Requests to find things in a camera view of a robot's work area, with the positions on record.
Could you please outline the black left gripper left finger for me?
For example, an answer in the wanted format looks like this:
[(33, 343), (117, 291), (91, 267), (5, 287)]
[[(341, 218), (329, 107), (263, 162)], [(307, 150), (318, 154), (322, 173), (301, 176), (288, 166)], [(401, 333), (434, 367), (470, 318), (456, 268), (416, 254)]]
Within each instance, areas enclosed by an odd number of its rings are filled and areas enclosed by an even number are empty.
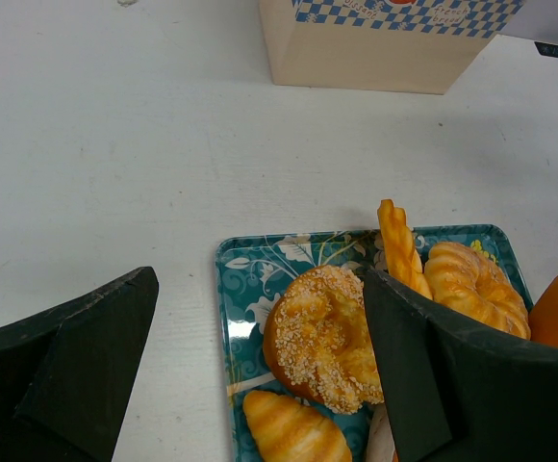
[(155, 271), (0, 327), (0, 461), (109, 461), (159, 292)]

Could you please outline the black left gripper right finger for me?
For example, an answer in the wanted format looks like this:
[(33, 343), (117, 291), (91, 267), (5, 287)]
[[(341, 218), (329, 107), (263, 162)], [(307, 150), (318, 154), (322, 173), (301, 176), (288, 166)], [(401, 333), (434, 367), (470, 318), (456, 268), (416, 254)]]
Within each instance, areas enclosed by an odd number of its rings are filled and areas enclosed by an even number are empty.
[(558, 461), (558, 348), (501, 332), (387, 273), (368, 330), (402, 461)]

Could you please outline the twisted ring doughnut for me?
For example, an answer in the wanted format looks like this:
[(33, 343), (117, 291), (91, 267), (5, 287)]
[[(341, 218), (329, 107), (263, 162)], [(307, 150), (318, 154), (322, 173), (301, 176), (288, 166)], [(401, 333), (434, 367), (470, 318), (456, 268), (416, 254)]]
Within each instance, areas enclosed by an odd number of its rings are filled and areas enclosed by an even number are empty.
[(497, 330), (531, 337), (523, 298), (497, 264), (472, 248), (454, 242), (433, 245), (424, 276), (436, 302)]

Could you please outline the twisted bread stick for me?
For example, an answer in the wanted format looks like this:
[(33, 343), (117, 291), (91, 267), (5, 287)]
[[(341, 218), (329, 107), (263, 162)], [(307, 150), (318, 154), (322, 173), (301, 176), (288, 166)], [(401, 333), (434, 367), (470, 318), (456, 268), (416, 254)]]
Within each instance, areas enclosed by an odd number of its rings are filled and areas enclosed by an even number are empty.
[(412, 231), (407, 226), (405, 210), (395, 207), (391, 199), (383, 199), (377, 216), (390, 276), (420, 295), (432, 299)]

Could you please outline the checkered paper bag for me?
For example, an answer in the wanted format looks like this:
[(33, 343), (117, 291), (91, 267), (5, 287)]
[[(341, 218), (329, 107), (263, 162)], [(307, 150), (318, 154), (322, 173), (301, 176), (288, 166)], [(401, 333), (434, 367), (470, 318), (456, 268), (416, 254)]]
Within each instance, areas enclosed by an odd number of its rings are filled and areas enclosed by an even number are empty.
[(521, 1), (259, 3), (274, 84), (444, 94)]

